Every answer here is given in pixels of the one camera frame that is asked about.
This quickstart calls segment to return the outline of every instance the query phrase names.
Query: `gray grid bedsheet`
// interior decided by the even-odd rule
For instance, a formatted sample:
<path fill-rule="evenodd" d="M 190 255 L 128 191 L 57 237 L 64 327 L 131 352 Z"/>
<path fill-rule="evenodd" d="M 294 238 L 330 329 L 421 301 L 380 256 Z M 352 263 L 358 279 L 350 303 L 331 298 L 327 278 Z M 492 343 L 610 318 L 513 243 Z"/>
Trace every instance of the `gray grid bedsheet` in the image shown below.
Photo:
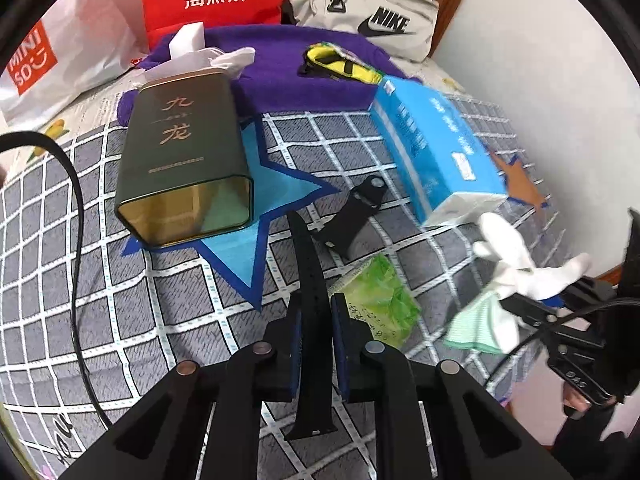
<path fill-rule="evenodd" d="M 505 159 L 522 156 L 532 181 L 550 197 L 497 107 L 460 96 L 451 99 L 492 150 Z M 366 112 L 267 114 L 264 131 L 272 160 L 345 190 L 301 211 L 310 227 L 328 221 L 345 202 L 346 190 L 368 174 L 384 176 L 390 189 L 386 202 L 355 241 L 353 260 L 318 247 L 327 282 L 384 251 L 422 307 L 404 348 L 407 356 L 429 364 L 455 359 L 479 381 L 487 377 L 498 357 L 442 343 L 447 321 L 492 272 L 471 251 L 478 229 L 471 224 L 430 232 L 416 227 L 396 169 Z M 78 301 L 81 341 L 98 398 L 113 420 L 177 362 L 226 360 L 258 340 L 268 321 L 283 316 L 290 293 L 298 288 L 284 218 L 270 227 L 261 314 L 193 250 L 121 257 L 128 233 L 114 217 L 113 202 L 125 134 L 110 123 L 65 146 L 81 177 L 86 204 Z M 29 167 L 0 197 L 0 396 L 36 468 L 56 476 L 65 469 L 60 461 L 64 447 L 70 450 L 71 458 L 65 458 L 70 463 L 103 432 L 70 342 L 76 205 L 62 167 L 50 156 Z M 500 213 L 517 225 L 538 264 L 564 262 L 564 229 L 552 207 L 542 217 L 530 206 L 507 202 Z M 535 349 L 525 350 L 492 384 L 497 398 L 508 396 L 534 354 Z M 337 433 L 285 442 L 294 405 L 264 404 L 258 478 L 374 479 L 372 406 L 345 406 L 334 392 L 333 414 Z M 61 431 L 68 426 L 70 431 Z"/>

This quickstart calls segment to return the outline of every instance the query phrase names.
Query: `purple cloth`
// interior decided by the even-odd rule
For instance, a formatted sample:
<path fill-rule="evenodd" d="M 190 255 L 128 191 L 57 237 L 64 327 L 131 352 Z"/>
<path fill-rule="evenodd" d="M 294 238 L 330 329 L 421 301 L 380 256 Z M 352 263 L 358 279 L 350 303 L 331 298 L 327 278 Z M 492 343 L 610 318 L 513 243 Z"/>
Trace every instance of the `purple cloth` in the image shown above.
<path fill-rule="evenodd" d="M 138 68 L 155 67 L 170 59 L 168 34 Z M 232 82 L 238 115 L 267 112 L 338 112 L 364 110 L 373 101 L 377 87 L 357 81 L 300 77 L 303 53 L 313 43 L 328 41 L 350 50 L 365 63 L 387 75 L 404 77 L 388 54 L 358 34 L 293 25 L 234 25 L 204 31 L 205 44 L 224 52 L 244 46 L 255 49 L 255 62 Z M 118 121 L 129 124 L 137 90 L 126 92 L 118 103 Z"/>

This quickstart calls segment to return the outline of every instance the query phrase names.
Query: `blue box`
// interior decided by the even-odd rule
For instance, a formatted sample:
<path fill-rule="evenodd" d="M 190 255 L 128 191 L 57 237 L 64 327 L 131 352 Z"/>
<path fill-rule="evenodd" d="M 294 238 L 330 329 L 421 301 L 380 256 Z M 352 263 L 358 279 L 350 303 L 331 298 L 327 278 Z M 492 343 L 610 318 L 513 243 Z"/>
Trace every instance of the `blue box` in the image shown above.
<path fill-rule="evenodd" d="M 369 110 L 420 225 L 473 222 L 507 198 L 485 147 L 440 92 L 388 76 Z"/>

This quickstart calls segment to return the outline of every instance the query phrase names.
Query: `green wrapper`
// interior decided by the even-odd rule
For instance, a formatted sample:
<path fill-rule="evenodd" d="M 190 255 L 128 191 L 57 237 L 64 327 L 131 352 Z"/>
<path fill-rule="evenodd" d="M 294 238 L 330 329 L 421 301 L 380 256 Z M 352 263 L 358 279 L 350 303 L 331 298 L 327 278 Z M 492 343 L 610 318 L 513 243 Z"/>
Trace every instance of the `green wrapper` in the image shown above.
<path fill-rule="evenodd" d="M 336 292 L 344 293 L 351 317 L 366 321 L 375 339 L 398 349 L 420 315 L 420 308 L 384 254 L 343 276 L 330 294 Z"/>

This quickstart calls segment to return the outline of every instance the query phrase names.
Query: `silver bolt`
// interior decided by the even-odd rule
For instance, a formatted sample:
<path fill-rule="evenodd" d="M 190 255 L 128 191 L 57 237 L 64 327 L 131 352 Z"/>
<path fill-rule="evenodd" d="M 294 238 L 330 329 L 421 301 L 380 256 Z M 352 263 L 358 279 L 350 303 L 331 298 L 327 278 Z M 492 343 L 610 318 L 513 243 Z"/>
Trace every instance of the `silver bolt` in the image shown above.
<path fill-rule="evenodd" d="M 191 375 L 198 369 L 198 365 L 193 361 L 182 361 L 178 363 L 176 371 L 179 375 Z"/>
<path fill-rule="evenodd" d="M 369 341 L 364 345 L 364 349 L 370 354 L 382 354 L 385 351 L 385 344 L 380 341 Z"/>
<path fill-rule="evenodd" d="M 256 355 L 267 355 L 271 352 L 271 345 L 266 341 L 258 341 L 254 343 L 254 354 Z"/>
<path fill-rule="evenodd" d="M 447 375 L 455 375 L 460 371 L 460 365 L 451 359 L 447 359 L 440 363 L 440 370 Z"/>

